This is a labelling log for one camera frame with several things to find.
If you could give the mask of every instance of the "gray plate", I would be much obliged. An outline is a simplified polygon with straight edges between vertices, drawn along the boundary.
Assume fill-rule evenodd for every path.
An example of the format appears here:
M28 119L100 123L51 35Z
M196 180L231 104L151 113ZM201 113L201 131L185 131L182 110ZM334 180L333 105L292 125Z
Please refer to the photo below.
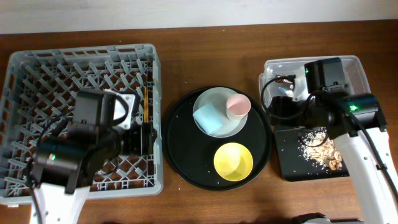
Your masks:
M233 94L237 93L229 88L216 87L204 91L195 101L195 104L193 105L193 113L202 106L212 103L218 112L221 123L223 124L223 127L220 130L213 134L208 134L209 136L227 138L238 133L246 124L246 121L248 120L247 115L241 121L230 121L226 116L226 101ZM203 133L207 134L196 120L195 123Z

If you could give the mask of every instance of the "green indicator light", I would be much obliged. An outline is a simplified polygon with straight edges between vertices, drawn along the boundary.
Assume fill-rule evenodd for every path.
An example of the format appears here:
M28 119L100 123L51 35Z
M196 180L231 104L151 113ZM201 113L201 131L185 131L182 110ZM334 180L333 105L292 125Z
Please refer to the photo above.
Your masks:
M351 110L351 111L354 111L354 110L356 110L356 109L358 109L355 105L351 105L351 106L349 106L349 110Z

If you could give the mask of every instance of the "food pieces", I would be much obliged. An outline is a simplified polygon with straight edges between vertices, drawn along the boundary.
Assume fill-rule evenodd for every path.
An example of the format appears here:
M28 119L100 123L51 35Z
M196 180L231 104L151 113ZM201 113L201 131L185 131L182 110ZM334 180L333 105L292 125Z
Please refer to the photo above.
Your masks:
M329 167L331 170L341 169L343 167L343 158L341 158L332 140L328 138L321 146L310 147L321 144L325 136L325 128L321 129L321 131L308 133L303 138L303 142L306 146L302 144L299 149L302 151L303 157L307 161L313 160L323 167Z

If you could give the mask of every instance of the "pink cup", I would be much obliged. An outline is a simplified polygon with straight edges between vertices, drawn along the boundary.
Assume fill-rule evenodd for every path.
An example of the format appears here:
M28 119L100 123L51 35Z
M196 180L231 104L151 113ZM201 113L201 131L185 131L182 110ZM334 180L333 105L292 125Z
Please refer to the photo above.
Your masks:
M250 100L243 94L233 94L226 101L226 115L231 121L240 121L250 108Z

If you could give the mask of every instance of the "white wall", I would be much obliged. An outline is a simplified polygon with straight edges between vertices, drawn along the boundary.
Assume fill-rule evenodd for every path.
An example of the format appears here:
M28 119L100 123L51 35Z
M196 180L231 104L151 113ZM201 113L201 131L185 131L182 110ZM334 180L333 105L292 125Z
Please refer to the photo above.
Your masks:
M0 0L0 34L398 19L398 0Z

